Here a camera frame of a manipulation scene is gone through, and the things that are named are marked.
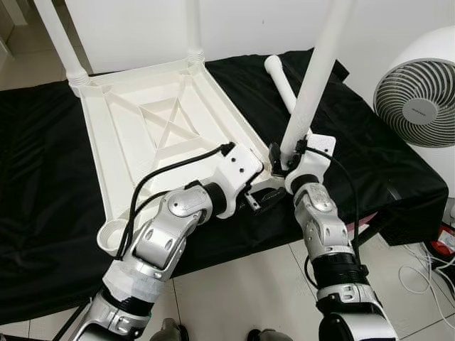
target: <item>white floor tile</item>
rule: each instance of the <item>white floor tile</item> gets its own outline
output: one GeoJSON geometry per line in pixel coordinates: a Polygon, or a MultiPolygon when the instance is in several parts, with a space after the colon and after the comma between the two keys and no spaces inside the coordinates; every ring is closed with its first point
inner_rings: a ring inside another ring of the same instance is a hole
{"type": "Polygon", "coordinates": [[[0,72],[0,90],[32,87],[60,80],[62,63],[55,51],[25,53],[9,60],[0,72]]]}
{"type": "Polygon", "coordinates": [[[321,314],[287,245],[174,279],[181,322],[197,341],[274,328],[317,340],[321,314]]]}
{"type": "Polygon", "coordinates": [[[76,308],[73,308],[31,320],[30,338],[37,340],[52,340],[75,310],[76,308]]]}
{"type": "MultiPolygon", "coordinates": [[[[304,264],[305,264],[305,258],[308,256],[308,250],[306,249],[305,243],[303,240],[299,240],[297,242],[288,244],[288,247],[291,249],[292,255],[294,256],[297,264],[299,265],[299,268],[304,276],[305,282],[308,285],[308,287],[311,290],[311,293],[313,294],[314,299],[316,300],[316,293],[318,292],[314,286],[311,285],[311,283],[308,281],[308,279],[304,275],[304,264]]],[[[310,278],[313,281],[316,281],[314,279],[314,272],[313,268],[311,267],[311,263],[308,265],[308,273],[310,275],[310,278]]]]}
{"type": "Polygon", "coordinates": [[[8,325],[0,325],[0,332],[9,336],[28,337],[28,329],[30,321],[9,323],[8,325]]]}
{"type": "MultiPolygon", "coordinates": [[[[82,46],[74,47],[74,51],[76,52],[76,56],[79,59],[79,62],[82,65],[82,67],[85,69],[85,71],[87,71],[89,75],[91,75],[93,73],[92,66],[88,61],[84,48],[82,46]]],[[[65,68],[62,69],[62,75],[60,77],[60,80],[66,80],[65,68]]]]}
{"type": "MultiPolygon", "coordinates": [[[[304,251],[304,242],[292,243],[291,248],[303,268],[307,255],[304,251]]],[[[402,247],[389,247],[379,235],[376,235],[360,248],[360,256],[370,270],[368,279],[399,337],[405,337],[441,319],[431,292],[416,295],[402,287],[398,278],[401,266],[413,266],[427,274],[422,264],[402,247]]],[[[426,282],[413,271],[404,270],[402,277],[405,283],[416,291],[425,288],[426,282]]],[[[435,291],[443,314],[445,316],[453,314],[454,307],[445,295],[439,288],[435,288],[435,291]]]]}
{"type": "MultiPolygon", "coordinates": [[[[63,27],[68,29],[70,15],[66,6],[59,6],[56,9],[63,27]]],[[[35,9],[30,15],[28,25],[16,26],[6,44],[13,55],[54,50],[52,40],[35,9]]]]}
{"type": "MultiPolygon", "coordinates": [[[[454,325],[455,318],[451,316],[449,318],[449,323],[454,325]]],[[[455,334],[454,330],[450,328],[444,321],[440,321],[434,325],[431,325],[419,332],[416,332],[409,337],[403,339],[403,341],[454,341],[455,334]]]]}

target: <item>electric fan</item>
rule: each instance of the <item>electric fan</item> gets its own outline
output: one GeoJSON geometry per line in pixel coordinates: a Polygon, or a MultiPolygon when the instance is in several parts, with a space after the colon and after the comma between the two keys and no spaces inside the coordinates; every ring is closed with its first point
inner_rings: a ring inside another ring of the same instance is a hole
{"type": "Polygon", "coordinates": [[[381,79],[373,102],[376,114],[440,174],[454,198],[455,26],[413,42],[381,79]]]}

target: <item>silver robot arm segment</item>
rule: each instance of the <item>silver robot arm segment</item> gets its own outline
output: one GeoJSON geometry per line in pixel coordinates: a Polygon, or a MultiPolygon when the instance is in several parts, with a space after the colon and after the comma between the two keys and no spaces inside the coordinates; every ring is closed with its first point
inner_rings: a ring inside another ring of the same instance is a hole
{"type": "Polygon", "coordinates": [[[318,286],[316,307],[324,318],[320,341],[395,341],[398,337],[371,288],[366,266],[358,263],[348,230],[338,217],[335,202],[318,181],[321,174],[306,173],[305,158],[287,188],[294,195],[295,217],[318,286]]]}
{"type": "Polygon", "coordinates": [[[235,146],[207,185],[194,181],[165,194],[155,218],[144,223],[123,259],[112,262],[102,279],[102,289],[70,340],[140,337],[181,258],[188,235],[212,216],[232,216],[237,196],[262,169],[249,149],[235,146]]]}

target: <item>black fabric cover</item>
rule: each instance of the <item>black fabric cover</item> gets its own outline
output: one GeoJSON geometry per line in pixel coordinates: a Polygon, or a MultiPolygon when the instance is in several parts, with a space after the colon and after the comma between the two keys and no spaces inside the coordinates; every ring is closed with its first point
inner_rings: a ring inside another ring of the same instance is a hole
{"type": "MultiPolygon", "coordinates": [[[[282,55],[294,91],[311,52],[282,55]]],[[[289,114],[265,57],[206,64],[266,144],[280,142],[289,114]]],[[[313,130],[337,138],[334,156],[349,170],[361,216],[379,211],[390,244],[433,239],[447,197],[444,181],[382,123],[342,80],[337,63],[313,130]]],[[[67,82],[0,92],[0,324],[78,305],[97,290],[111,259],[97,248],[102,198],[80,100],[67,82]]],[[[332,165],[325,184],[345,222],[352,193],[332,165]]],[[[246,256],[302,237],[286,197],[263,215],[241,210],[188,238],[175,275],[246,256]]]]}

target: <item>white wall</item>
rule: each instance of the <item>white wall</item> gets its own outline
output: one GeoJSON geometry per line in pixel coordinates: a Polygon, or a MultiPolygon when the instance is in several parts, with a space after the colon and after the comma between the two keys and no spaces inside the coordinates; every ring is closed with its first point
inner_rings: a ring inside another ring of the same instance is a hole
{"type": "MultiPolygon", "coordinates": [[[[66,0],[95,72],[186,55],[184,0],[66,0]]],[[[339,53],[347,83],[368,102],[415,38],[455,24],[454,0],[359,0],[339,53]]],[[[207,60],[314,45],[329,0],[200,0],[207,60]]]]}

